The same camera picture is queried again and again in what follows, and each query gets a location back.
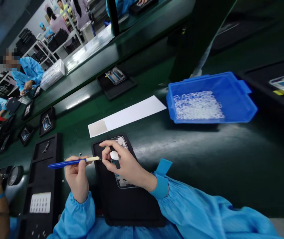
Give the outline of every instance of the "white label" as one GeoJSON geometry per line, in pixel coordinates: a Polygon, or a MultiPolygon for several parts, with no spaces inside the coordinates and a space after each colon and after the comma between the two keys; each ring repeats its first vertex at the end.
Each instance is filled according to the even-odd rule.
{"type": "Polygon", "coordinates": [[[125,108],[95,123],[89,124],[90,138],[143,119],[165,109],[165,105],[162,104],[158,98],[151,96],[135,105],[125,108]]]}
{"type": "Polygon", "coordinates": [[[30,213],[49,213],[51,193],[33,194],[30,203],[30,213]]]}

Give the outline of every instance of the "pen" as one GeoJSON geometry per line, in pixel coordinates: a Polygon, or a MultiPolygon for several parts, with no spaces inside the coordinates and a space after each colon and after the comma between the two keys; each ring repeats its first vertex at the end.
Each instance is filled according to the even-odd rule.
{"type": "Polygon", "coordinates": [[[64,168],[67,165],[78,164],[81,160],[85,160],[88,163],[88,162],[92,162],[92,161],[96,161],[96,160],[102,160],[102,159],[100,157],[96,156],[96,157],[90,157],[90,158],[86,158],[86,159],[65,161],[65,162],[50,164],[48,166],[48,168],[51,168],[51,169],[64,168]]]}

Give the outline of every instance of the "black dial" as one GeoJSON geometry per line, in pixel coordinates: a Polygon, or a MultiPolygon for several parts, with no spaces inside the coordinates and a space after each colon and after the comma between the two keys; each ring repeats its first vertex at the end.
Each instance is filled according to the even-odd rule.
{"type": "Polygon", "coordinates": [[[16,185],[20,182],[22,176],[22,166],[14,167],[8,177],[8,185],[16,185]]]}

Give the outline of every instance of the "workbench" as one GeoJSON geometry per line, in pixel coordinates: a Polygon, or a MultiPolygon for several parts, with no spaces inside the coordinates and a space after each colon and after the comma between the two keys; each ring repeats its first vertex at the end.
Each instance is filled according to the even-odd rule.
{"type": "MultiPolygon", "coordinates": [[[[78,62],[76,68],[71,63],[66,62],[67,75],[55,84],[55,87],[42,92],[29,119],[38,116],[50,106],[95,80],[99,74],[111,66],[122,62],[152,42],[167,35],[186,20],[194,3],[194,0],[167,1],[157,11],[145,13],[143,15],[144,21],[141,20],[136,23],[134,28],[130,28],[110,44],[94,52],[85,61],[78,62]]],[[[16,113],[17,119],[21,119],[23,112],[23,107],[19,107],[16,113]]],[[[22,126],[23,123],[21,120],[16,120],[13,127],[17,128],[22,126]]]]}
{"type": "MultiPolygon", "coordinates": [[[[131,35],[135,40],[138,40],[138,36],[141,36],[138,32],[131,35]]],[[[113,53],[117,55],[119,52],[126,52],[121,55],[125,58],[128,50],[113,45],[120,41],[122,40],[118,38],[109,44],[108,53],[111,54],[112,47],[115,47],[116,51],[113,53]]],[[[89,60],[63,80],[68,83],[74,80],[76,83],[63,89],[61,82],[36,99],[33,117],[28,119],[28,123],[33,126],[39,124],[39,113],[47,107],[47,100],[49,105],[54,105],[57,114],[56,128],[49,135],[62,134],[61,161],[72,155],[78,156],[79,153],[92,156],[91,143],[99,140],[99,136],[90,138],[88,124],[152,95],[166,105],[168,77],[176,52],[177,47],[168,45],[167,37],[163,37],[119,63],[138,85],[111,102],[94,80],[95,75],[104,68],[100,66],[94,69],[98,67],[98,63],[89,60]]],[[[205,74],[216,73],[217,69],[219,72],[229,70],[231,63],[220,64],[217,60],[223,56],[224,59],[230,58],[230,51],[210,59],[205,65],[205,74]]],[[[102,50],[92,59],[99,60],[100,65],[101,61],[106,60],[104,66],[107,67],[113,61],[120,61],[121,57],[118,58],[117,55],[113,58],[112,54],[108,55],[102,50]],[[108,61],[106,56],[112,58],[112,61],[108,61]]],[[[247,57],[244,59],[235,63],[235,68],[251,68],[254,62],[247,57]]],[[[176,180],[210,195],[223,196],[234,207],[249,206],[268,217],[284,217],[284,127],[268,114],[259,111],[249,123],[174,124],[168,110],[164,110],[112,130],[109,134],[120,132],[127,134],[139,163],[148,171],[154,171],[160,159],[165,158],[173,162],[167,175],[176,180]]],[[[24,205],[30,161],[34,145],[40,141],[38,134],[36,130],[27,147],[23,147],[15,139],[8,150],[0,154],[0,168],[10,165],[24,167],[21,182],[6,192],[11,201],[10,212],[15,216],[21,213],[24,205]]],[[[86,175],[94,196],[97,194],[94,164],[87,166],[86,175]]],[[[63,205],[70,188],[64,177],[61,178],[61,184],[63,205]]]]}

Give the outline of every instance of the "clear plastic pieces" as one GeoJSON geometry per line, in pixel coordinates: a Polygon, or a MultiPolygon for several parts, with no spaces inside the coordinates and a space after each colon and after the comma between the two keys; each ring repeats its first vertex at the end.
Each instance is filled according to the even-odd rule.
{"type": "Polygon", "coordinates": [[[202,91],[173,97],[177,120],[210,120],[225,118],[213,92],[202,91]]]}
{"type": "Polygon", "coordinates": [[[65,65],[61,59],[54,63],[42,76],[40,87],[49,89],[65,75],[65,65]]]}

